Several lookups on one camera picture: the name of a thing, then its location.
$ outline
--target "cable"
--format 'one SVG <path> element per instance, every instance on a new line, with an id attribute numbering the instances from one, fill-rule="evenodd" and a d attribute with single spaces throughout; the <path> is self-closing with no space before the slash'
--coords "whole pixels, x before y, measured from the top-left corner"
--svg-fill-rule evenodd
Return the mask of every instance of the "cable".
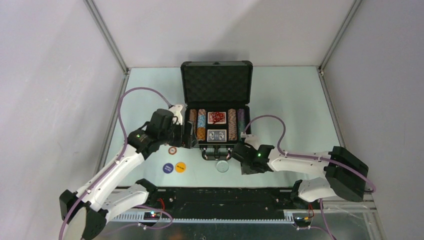
<path id="1" fill-rule="evenodd" d="M 309 215 L 309 218 L 311 219 L 311 218 L 315 217 L 315 212 L 314 212 L 314 208 L 312 207 L 312 204 L 309 203 L 309 206 L 307 208 L 308 208 L 307 214 Z"/>
<path id="2" fill-rule="evenodd" d="M 282 127 L 283 127 L 283 129 L 282 129 L 282 134 L 281 134 L 281 137 L 279 138 L 279 140 L 278 140 L 278 143 L 277 143 L 277 148 L 278 148 L 278 151 L 280 151 L 280 152 L 282 152 L 281 151 L 281 149 L 280 149 L 280 143 L 281 143 L 281 141 L 283 140 L 283 138 L 284 138 L 284 135 L 286 135 L 286 124 L 284 123 L 284 121 L 281 119 L 281 118 L 279 118 L 278 116 L 275 116 L 275 115 L 269 115 L 269 114 L 267 114 L 267 115 L 260 115 L 260 116 L 257 116 L 257 117 L 255 117 L 255 118 L 253 118 L 247 125 L 246 125 L 246 127 L 244 128 L 244 132 L 246 133 L 247 131 L 248 131 L 248 128 L 250 127 L 250 125 L 254 122 L 254 121 L 256 121 L 256 120 L 258 120 L 258 119 L 261 119 L 261 118 L 273 118 L 273 119 L 277 119 L 281 124 L 282 124 Z"/>
<path id="3" fill-rule="evenodd" d="M 168 222 L 168 224 L 166 224 L 164 226 L 158 226 L 158 227 L 147 226 L 147 225 L 142 224 L 141 222 L 130 223 L 130 224 L 121 226 L 121 227 L 119 227 L 119 228 L 117 228 L 117 229 L 115 229 L 113 231 L 108 232 L 108 233 L 102 234 L 102 236 L 108 236 L 108 235 L 114 234 L 116 232 L 119 232 L 122 229 L 126 229 L 126 228 L 133 227 L 133 226 L 143 227 L 144 229 L 153 229 L 153 230 L 164 229 L 164 228 L 169 227 L 174 222 L 173 217 L 169 213 L 167 213 L 166 211 L 163 211 L 163 210 L 160 210 L 160 209 L 156 209 L 156 208 L 152 208 L 152 207 L 149 207 L 149 206 L 144 206 L 144 205 L 138 205 L 138 206 L 135 206 L 134 208 L 148 209 L 150 211 L 154 211 L 154 212 L 159 212 L 159 213 L 165 214 L 166 216 L 168 216 L 168 218 L 169 218 L 170 221 Z"/>
<path id="4" fill-rule="evenodd" d="M 296 223 L 295 223 L 295 224 L 292 224 L 292 226 L 293 226 L 293 227 L 295 227 L 298 231 L 299 231 L 299 230 L 311 230 L 311 229 L 318 229 L 318 230 L 321 230 L 321 231 L 323 231 L 324 233 L 326 233 L 326 234 L 330 235 L 330 233 L 329 233 L 327 230 L 325 230 L 324 228 L 319 227 L 319 226 L 299 227 L 299 226 L 297 226 L 297 225 L 296 225 Z"/>
<path id="5" fill-rule="evenodd" d="M 165 210 L 165 202 L 164 202 L 164 200 L 162 198 L 158 198 L 157 201 L 160 202 L 160 205 L 162 207 L 162 211 L 164 211 Z"/>
<path id="6" fill-rule="evenodd" d="M 122 122 L 122 117 L 121 117 L 121 106 L 122 106 L 122 102 L 125 98 L 126 95 L 128 95 L 129 93 L 136 91 L 136 90 L 148 90 L 148 91 L 152 91 L 156 94 L 158 94 L 164 101 L 165 103 L 168 105 L 168 108 L 170 108 L 172 105 L 171 103 L 158 91 L 156 91 L 155 89 L 152 89 L 150 87 L 134 87 L 131 88 L 130 90 L 124 92 L 124 94 L 119 98 L 118 103 L 117 103 L 117 109 L 116 111 L 118 112 L 118 120 L 119 120 L 119 125 L 120 128 L 122 129 L 122 133 L 123 133 L 123 148 L 122 151 L 120 152 L 120 154 L 118 155 L 118 157 L 116 158 L 117 160 L 120 160 L 122 158 L 122 156 L 124 155 L 125 150 L 127 149 L 127 144 L 128 144 L 128 139 L 127 139 L 127 132 L 125 131 L 125 127 L 124 124 Z M 115 168 L 117 164 L 112 164 L 110 165 L 96 180 L 93 181 L 93 183 L 87 187 L 87 189 L 81 194 L 81 196 L 75 201 L 75 203 L 70 207 L 69 211 L 67 212 L 62 226 L 60 227 L 60 232 L 59 232 L 59 240 L 63 239 L 64 233 L 65 233 L 65 227 L 69 221 L 69 218 L 71 217 L 71 214 L 75 211 L 75 208 L 77 208 L 78 204 L 81 202 L 81 200 L 88 194 L 88 191 L 91 191 L 92 189 L 94 189 L 96 187 L 96 185 L 110 172 L 112 171 L 112 169 Z"/>
<path id="7" fill-rule="evenodd" d="M 335 238 L 331 234 L 329 224 L 327 223 L 326 216 L 324 215 L 324 206 L 323 206 L 323 199 L 322 198 L 319 199 L 319 208 L 321 209 L 322 220 L 324 221 L 324 225 L 327 228 L 328 235 L 330 235 L 332 240 L 335 240 Z"/>
<path id="8" fill-rule="evenodd" d="M 286 155 L 287 155 L 287 157 L 305 158 L 305 159 L 311 159 L 311 160 L 318 160 L 318 158 L 319 158 L 317 156 L 309 156 L 309 155 L 302 155 L 302 154 L 293 154 L 293 153 L 288 153 L 288 152 L 286 153 Z M 346 165 L 344 163 L 335 161 L 333 159 L 326 158 L 326 157 L 321 157 L 321 158 L 319 158 L 319 160 L 326 161 L 326 162 L 329 162 L 329 163 L 338 165 L 338 166 L 340 166 L 340 167 L 342 167 L 342 168 L 350 171 L 351 173 L 355 174 L 356 176 L 360 177 L 362 180 L 364 180 L 371 187 L 371 190 L 368 191 L 369 193 L 374 193 L 377 190 L 376 185 L 374 185 L 374 183 L 371 180 L 369 180 L 366 176 L 362 175 L 360 172 L 358 172 L 357 170 L 351 168 L 350 166 L 348 166 L 348 165 Z"/>

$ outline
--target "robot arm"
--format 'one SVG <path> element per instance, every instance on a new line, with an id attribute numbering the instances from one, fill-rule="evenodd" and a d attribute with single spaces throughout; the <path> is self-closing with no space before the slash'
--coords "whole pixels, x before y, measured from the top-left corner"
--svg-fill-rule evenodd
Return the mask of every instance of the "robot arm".
<path id="1" fill-rule="evenodd" d="M 65 219 L 71 206 L 84 192 L 87 192 L 70 216 L 66 233 L 81 233 L 84 239 L 93 239 L 114 217 L 146 202 L 149 192 L 155 191 L 156 187 L 144 179 L 137 181 L 126 191 L 120 193 L 112 193 L 112 191 L 135 167 L 143 163 L 161 145 L 169 144 L 174 147 L 185 147 L 182 114 L 184 110 L 183 105 L 174 105 L 168 110 L 158 109 L 155 111 L 151 120 L 144 125 L 146 126 L 145 130 L 142 126 L 128 135 L 128 144 L 121 159 L 118 159 L 119 154 L 117 154 L 76 192 L 66 190 L 60 195 L 60 211 L 62 219 Z M 90 190 L 89 187 L 94 182 L 97 182 L 95 188 Z M 74 218 L 80 210 L 83 210 L 81 212 L 84 213 Z"/>
<path id="2" fill-rule="evenodd" d="M 368 166 L 345 148 L 335 146 L 330 152 L 293 154 L 279 152 L 272 145 L 259 145 L 255 135 L 242 134 L 242 141 L 233 149 L 231 157 L 248 169 L 248 174 L 292 171 L 316 176 L 298 180 L 291 193 L 294 202 L 305 205 L 320 198 L 339 196 L 347 201 L 360 202 L 364 197 L 365 181 L 348 170 L 326 160 L 350 166 L 367 176 Z"/>

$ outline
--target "aluminum frame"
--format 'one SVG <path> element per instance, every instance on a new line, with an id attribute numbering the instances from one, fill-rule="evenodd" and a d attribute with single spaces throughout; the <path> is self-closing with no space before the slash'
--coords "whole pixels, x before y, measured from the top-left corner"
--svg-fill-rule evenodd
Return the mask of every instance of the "aluminum frame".
<path id="1" fill-rule="evenodd" d="M 89 10 L 90 14 L 93 17 L 93 20 L 95 21 L 97 27 L 100 30 L 100 33 L 102 34 L 105 42 L 107 43 L 110 51 L 114 55 L 117 63 L 119 64 L 122 72 L 124 73 L 123 80 L 121 83 L 121 86 L 119 87 L 119 93 L 116 99 L 116 104 L 113 108 L 113 114 L 109 120 L 108 125 L 108 131 L 104 138 L 104 144 L 102 146 L 102 152 L 101 156 L 99 158 L 97 167 L 95 169 L 96 174 L 106 163 L 107 155 L 110 148 L 110 143 L 112 140 L 113 133 L 115 131 L 115 126 L 118 120 L 118 114 L 117 114 L 117 107 L 118 107 L 118 100 L 122 96 L 122 94 L 125 92 L 125 89 L 128 84 L 129 76 L 131 73 L 131 69 L 128 68 L 128 66 L 125 63 L 124 58 L 122 57 L 118 46 L 116 45 L 111 33 L 109 32 L 106 23 L 104 22 L 101 13 L 99 12 L 99 9 L 97 8 L 94 0 L 84 0 L 87 9 Z M 325 78 L 324 78 L 324 69 L 327 66 L 329 60 L 331 59 L 331 56 L 334 52 L 334 50 L 337 48 L 340 40 L 342 39 L 343 35 L 346 33 L 347 27 L 351 23 L 353 17 L 355 16 L 356 12 L 358 11 L 361 3 L 363 0 L 355 0 L 350 7 L 346 18 L 344 19 L 343 23 L 341 24 L 339 30 L 337 31 L 336 36 L 334 37 L 329 49 L 327 50 L 322 62 L 319 66 L 316 67 L 317 74 L 321 82 L 322 90 L 325 95 L 325 99 L 328 105 L 328 109 L 331 114 L 331 118 L 334 124 L 334 128 L 337 134 L 338 141 L 342 147 L 346 146 L 345 140 L 343 138 L 341 126 L 339 119 L 337 117 L 337 112 L 335 109 L 335 106 L 331 99 L 330 91 L 327 87 Z M 359 203 L 352 203 L 345 201 L 341 198 L 337 199 L 328 199 L 324 201 L 324 212 L 325 213 L 362 213 L 363 219 L 365 223 L 367 224 L 367 230 L 368 234 L 371 240 L 386 240 L 387 237 L 384 234 L 384 231 L 382 231 L 382 224 L 377 212 L 377 208 L 374 204 L 373 198 L 370 194 L 366 194 L 364 196 L 364 201 Z M 288 214 L 305 214 L 306 210 L 293 210 L 288 211 Z"/>

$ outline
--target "blue poker chip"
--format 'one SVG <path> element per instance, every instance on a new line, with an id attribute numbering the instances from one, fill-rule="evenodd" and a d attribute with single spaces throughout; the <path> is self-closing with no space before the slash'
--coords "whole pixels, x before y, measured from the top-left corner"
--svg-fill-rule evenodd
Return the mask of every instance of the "blue poker chip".
<path id="1" fill-rule="evenodd" d="M 197 118 L 197 126 L 204 128 L 206 126 L 206 115 L 199 115 Z"/>
<path id="2" fill-rule="evenodd" d="M 167 164 L 163 165 L 162 169 L 163 169 L 164 173 L 170 174 L 174 170 L 174 165 L 172 165 L 171 163 L 167 163 Z"/>

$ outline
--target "purple cable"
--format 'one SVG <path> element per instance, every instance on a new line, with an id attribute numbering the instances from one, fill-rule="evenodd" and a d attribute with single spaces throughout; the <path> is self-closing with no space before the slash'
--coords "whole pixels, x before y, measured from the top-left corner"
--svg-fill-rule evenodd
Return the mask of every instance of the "purple cable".
<path id="1" fill-rule="evenodd" d="M 308 156 L 308 155 L 301 155 L 301 154 L 287 153 L 287 156 L 288 157 L 295 157 L 295 158 L 305 158 L 305 159 L 318 160 L 318 157 L 316 157 L 316 156 Z M 364 180 L 372 188 L 369 191 L 370 193 L 374 193 L 376 191 L 376 189 L 377 189 L 376 188 L 376 185 L 374 185 L 374 183 L 371 180 L 369 180 L 366 176 L 362 175 L 360 172 L 358 172 L 357 170 L 351 168 L 350 166 L 348 166 L 348 165 L 346 165 L 344 163 L 335 161 L 333 159 L 326 158 L 326 157 L 321 157 L 320 160 L 326 161 L 326 162 L 329 162 L 329 163 L 332 163 L 332 164 L 335 164 L 335 165 L 338 165 L 338 166 L 340 166 L 340 167 L 342 167 L 342 168 L 344 168 L 346 170 L 349 170 L 350 172 L 352 172 L 353 174 L 355 174 L 356 176 L 358 176 L 362 180 Z"/>
<path id="2" fill-rule="evenodd" d="M 110 232 L 105 233 L 105 234 L 102 234 L 102 235 L 103 235 L 103 236 L 108 236 L 108 235 L 114 234 L 114 233 L 116 233 L 116 232 L 119 232 L 119 231 L 121 231 L 122 229 L 126 229 L 126 228 L 128 228 L 128 227 L 133 227 L 133 226 L 140 226 L 140 227 L 143 227 L 143 228 L 146 228 L 146 229 L 153 229 L 153 230 L 164 229 L 164 228 L 169 227 L 169 226 L 173 223 L 173 221 L 174 221 L 173 217 L 172 217 L 169 213 L 167 213 L 166 211 L 164 211 L 164 210 L 160 210 L 160 209 L 156 209 L 156 208 L 152 208 L 152 207 L 144 206 L 144 205 L 138 205 L 138 206 L 136 206 L 135 208 L 148 209 L 148 210 L 150 210 L 150 211 L 163 213 L 163 214 L 165 214 L 166 216 L 168 216 L 168 218 L 169 218 L 169 220 L 170 220 L 170 221 L 169 221 L 169 223 L 168 223 L 168 224 L 166 224 L 166 225 L 164 225 L 164 226 L 158 226 L 158 227 L 154 227 L 154 226 L 147 226 L 147 225 L 144 225 L 144 224 L 142 224 L 142 223 L 140 223 L 140 222 L 138 222 L 138 223 L 130 223 L 130 224 L 127 224 L 127 225 L 121 226 L 121 227 L 120 227 L 120 228 L 118 228 L 118 229 L 115 229 L 115 230 L 113 230 L 113 231 L 110 231 Z"/>
<path id="3" fill-rule="evenodd" d="M 281 141 L 283 140 L 283 138 L 284 138 L 284 135 L 286 135 L 286 124 L 284 123 L 284 121 L 281 119 L 281 118 L 279 118 L 278 116 L 275 116 L 275 115 L 260 115 L 260 116 L 257 116 L 257 117 L 255 117 L 255 118 L 253 118 L 247 125 L 246 125 L 246 127 L 244 128 L 244 132 L 246 133 L 247 132 L 247 130 L 248 130 L 248 128 L 249 128 L 249 126 L 254 122 L 254 121 L 256 121 L 256 120 L 258 120 L 258 119 L 261 119 L 261 118 L 273 118 L 273 119 L 277 119 L 281 124 L 282 124 L 282 127 L 283 127 L 283 129 L 282 129 L 282 134 L 281 134 L 281 137 L 279 138 L 279 140 L 278 140 L 278 143 L 277 143 L 277 149 L 278 149 L 278 151 L 281 153 L 282 151 L 281 151 L 281 149 L 280 149 L 280 144 L 281 144 Z"/>
<path id="4" fill-rule="evenodd" d="M 122 122 L 122 117 L 121 117 L 121 106 L 122 106 L 122 102 L 124 100 L 124 97 L 126 95 L 128 95 L 129 93 L 136 91 L 136 90 L 149 90 L 152 91 L 156 94 L 158 94 L 164 101 L 165 103 L 168 105 L 168 108 L 170 108 L 172 105 L 171 103 L 158 91 L 150 88 L 150 87 L 134 87 L 131 88 L 130 90 L 124 92 L 124 94 L 119 98 L 118 100 L 118 105 L 117 105 L 117 112 L 118 112 L 118 120 L 119 120 L 119 125 L 122 129 L 122 133 L 124 136 L 123 139 L 123 148 L 122 151 L 120 152 L 119 156 L 116 158 L 117 160 L 120 160 L 122 158 L 122 156 L 124 155 L 125 150 L 127 149 L 127 144 L 128 144 L 128 140 L 127 140 L 127 132 L 125 131 L 125 127 L 124 124 Z M 96 180 L 93 181 L 93 183 L 81 194 L 81 196 L 75 201 L 75 203 L 70 207 L 69 211 L 67 212 L 62 226 L 60 227 L 60 232 L 59 232 L 59 240 L 63 239 L 64 233 L 65 233 L 65 227 L 66 224 L 69 220 L 69 218 L 71 217 L 71 214 L 75 211 L 75 208 L 77 208 L 78 204 L 81 202 L 81 200 L 87 195 L 87 190 L 92 190 L 110 171 L 112 171 L 112 169 L 114 169 L 116 166 L 116 164 L 112 164 L 110 165 Z"/>
<path id="5" fill-rule="evenodd" d="M 336 240 L 330 231 L 329 224 L 327 223 L 326 216 L 324 215 L 324 206 L 322 198 L 319 199 L 319 208 L 321 209 L 322 220 L 324 221 L 325 227 L 327 228 L 328 235 L 330 235 L 331 240 Z"/>
<path id="6" fill-rule="evenodd" d="M 319 226 L 299 227 L 299 230 L 310 230 L 310 229 L 318 229 L 318 230 L 321 230 L 321 231 L 323 231 L 324 233 L 326 233 L 326 234 L 330 235 L 330 233 L 329 233 L 327 230 L 325 230 L 324 228 L 319 227 Z"/>

